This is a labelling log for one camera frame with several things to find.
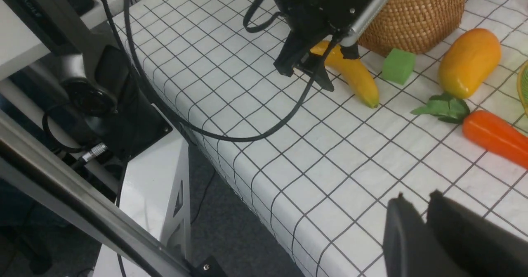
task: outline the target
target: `yellow banana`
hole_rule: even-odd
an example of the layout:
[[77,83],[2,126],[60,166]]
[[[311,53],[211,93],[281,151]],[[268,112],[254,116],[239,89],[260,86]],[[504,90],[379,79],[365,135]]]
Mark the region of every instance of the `yellow banana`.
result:
[[[311,52],[323,55],[328,47],[328,41],[323,40],[315,45]],[[352,91],[360,98],[364,104],[371,108],[376,108],[380,103],[380,95],[372,75],[359,59],[345,59],[341,53],[341,46],[337,45],[325,61],[328,66],[343,75]]]

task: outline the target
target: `grid tablecloth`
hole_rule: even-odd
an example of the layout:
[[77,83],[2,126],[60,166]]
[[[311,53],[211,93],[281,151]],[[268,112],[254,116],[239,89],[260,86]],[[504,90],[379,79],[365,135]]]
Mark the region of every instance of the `grid tablecloth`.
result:
[[[214,133],[253,136],[294,106],[307,78],[273,67],[289,29],[242,26],[253,0],[143,0],[131,8],[134,42],[160,96]],[[277,8],[266,0],[255,23]],[[459,29],[426,55],[404,86],[378,78],[383,57],[361,48],[381,105],[370,109],[332,75],[314,86],[288,125],[266,140],[234,144],[197,135],[198,145],[306,277],[386,276],[381,243],[387,202],[402,192],[426,212],[435,189],[509,232],[528,238],[528,174],[462,137],[459,126],[409,112],[442,91],[439,60],[462,33],[488,28],[500,66],[473,95],[526,134],[516,76],[528,55],[528,0],[467,0]],[[123,16],[116,17],[123,29]]]

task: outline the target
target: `floor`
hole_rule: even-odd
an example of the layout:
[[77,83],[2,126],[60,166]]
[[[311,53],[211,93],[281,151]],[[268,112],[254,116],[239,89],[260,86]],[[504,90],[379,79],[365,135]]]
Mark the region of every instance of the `floor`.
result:
[[[213,168],[195,148],[190,149],[191,213],[198,204]],[[42,228],[54,266],[43,277],[77,277],[95,265],[100,244],[72,226]],[[229,277],[302,277],[302,273],[258,218],[216,175],[193,225],[193,261],[214,255]],[[0,237],[0,272],[13,247]],[[17,255],[2,277],[29,277],[28,262]]]

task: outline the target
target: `woven basket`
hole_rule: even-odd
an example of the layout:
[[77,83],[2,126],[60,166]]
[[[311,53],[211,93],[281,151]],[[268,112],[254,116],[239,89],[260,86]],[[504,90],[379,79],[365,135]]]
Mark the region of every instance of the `woven basket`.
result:
[[389,0],[358,40],[387,56],[393,48],[428,52],[459,25],[466,0]]

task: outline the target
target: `green cube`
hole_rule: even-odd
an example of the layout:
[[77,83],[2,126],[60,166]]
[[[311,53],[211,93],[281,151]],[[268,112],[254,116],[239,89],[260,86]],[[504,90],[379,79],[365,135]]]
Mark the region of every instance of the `green cube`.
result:
[[383,61],[381,78],[404,85],[415,68],[416,55],[400,49],[392,49]]

